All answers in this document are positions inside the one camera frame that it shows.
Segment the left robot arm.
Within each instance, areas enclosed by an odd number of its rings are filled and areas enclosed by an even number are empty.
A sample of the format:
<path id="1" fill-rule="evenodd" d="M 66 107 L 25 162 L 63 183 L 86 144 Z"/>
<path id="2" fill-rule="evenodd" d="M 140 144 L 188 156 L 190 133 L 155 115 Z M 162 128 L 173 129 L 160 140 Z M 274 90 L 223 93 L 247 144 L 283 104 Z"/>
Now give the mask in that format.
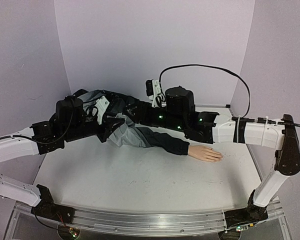
<path id="1" fill-rule="evenodd" d="M 109 111 L 106 96 L 83 101 L 73 95 L 56 104 L 48 121 L 32 124 L 0 137 L 0 163 L 24 156 L 44 155 L 63 149 L 68 142 L 97 136 L 104 143 L 125 121 Z M 0 196 L 36 207 L 46 218 L 54 218 L 57 206 L 43 197 L 43 188 L 29 185 L 0 173 Z"/>

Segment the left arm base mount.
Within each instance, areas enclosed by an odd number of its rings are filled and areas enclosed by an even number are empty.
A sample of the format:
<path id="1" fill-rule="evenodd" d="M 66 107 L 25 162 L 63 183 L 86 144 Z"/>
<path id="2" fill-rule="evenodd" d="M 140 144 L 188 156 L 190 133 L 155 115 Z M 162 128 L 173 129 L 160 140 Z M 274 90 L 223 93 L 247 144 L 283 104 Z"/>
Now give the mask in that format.
<path id="1" fill-rule="evenodd" d="M 60 221 L 64 224 L 71 224 L 74 219 L 75 209 L 70 206 L 56 204 L 49 188 L 37 184 L 39 190 L 39 203 L 31 208 L 31 213 L 37 217 Z"/>

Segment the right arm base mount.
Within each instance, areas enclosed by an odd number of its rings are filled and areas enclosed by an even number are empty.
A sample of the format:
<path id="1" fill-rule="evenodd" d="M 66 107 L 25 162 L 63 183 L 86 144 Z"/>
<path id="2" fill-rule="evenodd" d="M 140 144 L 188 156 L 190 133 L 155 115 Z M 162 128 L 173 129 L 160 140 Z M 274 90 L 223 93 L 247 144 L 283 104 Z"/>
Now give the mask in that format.
<path id="1" fill-rule="evenodd" d="M 224 212 L 226 229 L 236 229 L 237 227 L 256 224 L 268 219 L 267 207 L 260 207 L 254 204 L 253 197 L 255 190 L 252 191 L 247 206 Z"/>

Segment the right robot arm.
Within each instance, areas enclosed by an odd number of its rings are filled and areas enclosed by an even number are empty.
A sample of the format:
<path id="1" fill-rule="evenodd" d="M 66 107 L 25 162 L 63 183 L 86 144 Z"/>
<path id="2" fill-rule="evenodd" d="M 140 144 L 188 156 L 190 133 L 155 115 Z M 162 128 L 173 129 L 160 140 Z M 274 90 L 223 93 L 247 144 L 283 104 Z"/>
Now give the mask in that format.
<path id="1" fill-rule="evenodd" d="M 275 120 L 235 116 L 226 119 L 218 112 L 197 112 L 193 92 L 181 86 L 169 88 L 165 96 L 164 107 L 138 100 L 128 104 L 123 113 L 137 124 L 179 131 L 186 139 L 199 143 L 258 145 L 275 150 L 272 170 L 252 193 L 248 212 L 267 207 L 286 179 L 300 172 L 297 124 L 291 115 Z"/>

